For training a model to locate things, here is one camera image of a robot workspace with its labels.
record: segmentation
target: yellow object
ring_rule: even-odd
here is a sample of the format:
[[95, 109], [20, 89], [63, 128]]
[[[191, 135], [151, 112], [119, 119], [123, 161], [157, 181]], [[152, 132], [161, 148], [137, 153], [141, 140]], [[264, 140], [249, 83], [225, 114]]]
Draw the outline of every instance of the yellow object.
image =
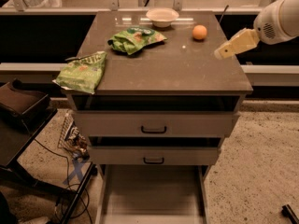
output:
[[224, 42], [214, 51], [218, 59], [232, 57], [235, 54], [254, 49], [260, 42], [260, 38], [253, 29], [244, 28], [236, 33], [229, 41]]
[[207, 30], [203, 25], [196, 25], [192, 30], [192, 36], [196, 40], [203, 40], [206, 38]]

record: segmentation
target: drawer handle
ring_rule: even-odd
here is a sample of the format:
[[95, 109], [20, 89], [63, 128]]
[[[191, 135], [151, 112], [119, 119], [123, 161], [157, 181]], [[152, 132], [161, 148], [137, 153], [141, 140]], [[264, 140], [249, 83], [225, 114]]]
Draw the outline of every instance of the drawer handle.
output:
[[147, 129], [147, 128], [144, 128], [144, 126], [141, 126], [142, 133], [163, 134], [163, 133], [166, 133], [166, 131], [167, 131], [166, 126], [164, 126], [164, 129], [162, 131], [159, 131], [157, 129]]
[[143, 158], [145, 164], [163, 164], [164, 158]]

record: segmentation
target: gray countertop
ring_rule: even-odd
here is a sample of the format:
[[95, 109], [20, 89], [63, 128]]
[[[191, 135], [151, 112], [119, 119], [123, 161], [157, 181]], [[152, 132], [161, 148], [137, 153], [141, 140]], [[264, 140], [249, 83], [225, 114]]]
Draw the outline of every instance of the gray countertop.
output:
[[[192, 29], [207, 28], [203, 41], [192, 38]], [[152, 28], [167, 37], [163, 43], [144, 47], [127, 56], [112, 49], [107, 41], [131, 26]], [[168, 28], [156, 28], [146, 11], [100, 11], [78, 56], [105, 51], [104, 76], [98, 94], [205, 95], [247, 94], [252, 87], [236, 57], [218, 60], [214, 50], [226, 40], [212, 12], [180, 11]]]

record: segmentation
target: crumpled bag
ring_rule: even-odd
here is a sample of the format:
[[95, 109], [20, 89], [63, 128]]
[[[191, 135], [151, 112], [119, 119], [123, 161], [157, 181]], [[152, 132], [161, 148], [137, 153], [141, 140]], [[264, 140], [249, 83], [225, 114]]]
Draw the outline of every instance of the crumpled bag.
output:
[[63, 88], [94, 94], [105, 71], [106, 56], [106, 52], [97, 51], [82, 58], [69, 58], [54, 82]]
[[145, 46], [157, 43], [167, 38], [161, 33], [148, 27], [130, 27], [113, 35], [107, 43], [117, 51], [125, 52], [128, 55], [143, 49]]

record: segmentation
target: drawer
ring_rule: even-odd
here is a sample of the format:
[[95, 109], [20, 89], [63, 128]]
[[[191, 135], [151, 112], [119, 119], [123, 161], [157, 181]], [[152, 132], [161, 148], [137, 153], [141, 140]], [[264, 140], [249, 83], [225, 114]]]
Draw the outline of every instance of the drawer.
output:
[[89, 136], [227, 137], [237, 113], [73, 112], [81, 134]]
[[213, 165], [220, 155], [220, 141], [220, 138], [102, 138], [97, 143], [93, 140], [88, 151], [96, 164]]
[[238, 95], [68, 95], [84, 111], [234, 111]]
[[96, 224], [209, 223], [197, 167], [108, 165], [105, 173]]

